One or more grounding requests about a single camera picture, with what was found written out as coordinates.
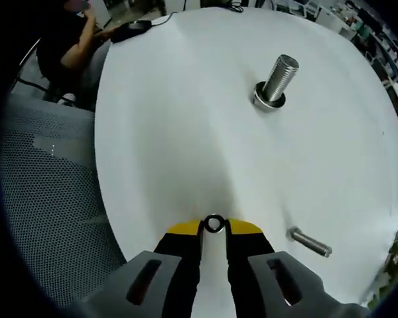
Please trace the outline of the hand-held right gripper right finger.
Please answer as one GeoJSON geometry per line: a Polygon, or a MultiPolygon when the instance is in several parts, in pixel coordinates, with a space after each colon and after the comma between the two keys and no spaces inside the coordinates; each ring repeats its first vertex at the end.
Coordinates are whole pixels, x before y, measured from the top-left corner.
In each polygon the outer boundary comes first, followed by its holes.
{"type": "Polygon", "coordinates": [[[341,303],[322,279],[285,251],[275,251],[256,225],[227,219],[228,281],[238,317],[367,317],[341,303]]]}

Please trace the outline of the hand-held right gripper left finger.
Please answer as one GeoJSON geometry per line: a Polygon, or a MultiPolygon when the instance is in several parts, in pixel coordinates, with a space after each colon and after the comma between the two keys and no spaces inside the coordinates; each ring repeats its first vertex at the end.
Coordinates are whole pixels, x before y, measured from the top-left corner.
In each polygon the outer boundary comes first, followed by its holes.
{"type": "Polygon", "coordinates": [[[190,317],[200,281],[204,222],[178,223],[154,251],[112,272],[81,301],[82,317],[190,317]]]}

